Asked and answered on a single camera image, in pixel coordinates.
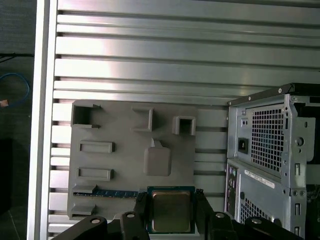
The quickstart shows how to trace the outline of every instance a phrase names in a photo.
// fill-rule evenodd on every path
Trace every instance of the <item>blue cable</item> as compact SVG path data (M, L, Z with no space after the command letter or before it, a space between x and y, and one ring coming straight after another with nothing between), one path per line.
M27 97L28 97L28 95L30 93L30 86L29 86L29 83L28 83L27 79L24 76L22 76L19 73L15 73L15 72L10 72L10 73L7 73L7 74L4 74L4 75L0 76L0 81L3 80L5 77L8 77L8 76L17 76L17 77L19 77L20 79L22 79L24 81L25 86L26 86L26 94L24 95L24 97L21 100L18 100L18 101L14 102L14 103L11 103L11 104L9 103L9 106L5 107L5 108L12 108L12 107L16 107L16 106L18 106L18 105L20 105L20 104L22 104L22 103L24 103L26 101L26 99L27 99Z

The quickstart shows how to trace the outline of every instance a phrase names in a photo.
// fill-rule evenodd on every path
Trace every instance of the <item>desktop pc case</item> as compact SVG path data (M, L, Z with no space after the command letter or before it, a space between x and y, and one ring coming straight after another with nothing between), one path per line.
M320 85L287 84L228 105L225 211L317 238Z

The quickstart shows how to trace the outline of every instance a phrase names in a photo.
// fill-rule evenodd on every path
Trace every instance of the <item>white label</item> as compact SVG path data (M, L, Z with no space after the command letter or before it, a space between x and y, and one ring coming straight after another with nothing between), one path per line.
M261 176L258 176L250 171L247 171L247 170L244 170L244 173L246 175L248 175L249 177L259 181L260 183L263 183L264 185L267 185L268 187L274 189L275 188L275 184L271 181L268 181L267 179L264 179L263 177Z

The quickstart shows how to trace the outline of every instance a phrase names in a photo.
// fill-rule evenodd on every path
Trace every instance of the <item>ventilation grille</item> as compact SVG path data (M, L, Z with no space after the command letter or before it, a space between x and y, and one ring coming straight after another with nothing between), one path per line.
M281 169L284 151L284 115L281 109L252 112L251 160L273 171Z
M240 222L244 224L245 220L251 217L262 217L271 221L271 217L246 198L245 203L241 203Z

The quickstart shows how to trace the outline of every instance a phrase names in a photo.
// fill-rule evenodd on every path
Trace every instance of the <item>rectangular recess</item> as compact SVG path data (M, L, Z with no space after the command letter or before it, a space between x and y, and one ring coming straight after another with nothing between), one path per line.
M296 203L294 206L294 215L298 216L301 212L301 205L300 203Z
M301 165L300 163L295 163L294 164L294 175L300 176L301 174Z
M77 176L92 181L110 181L113 178L112 169L78 168Z
M113 142L81 141L80 151L88 153L111 154L114 150Z

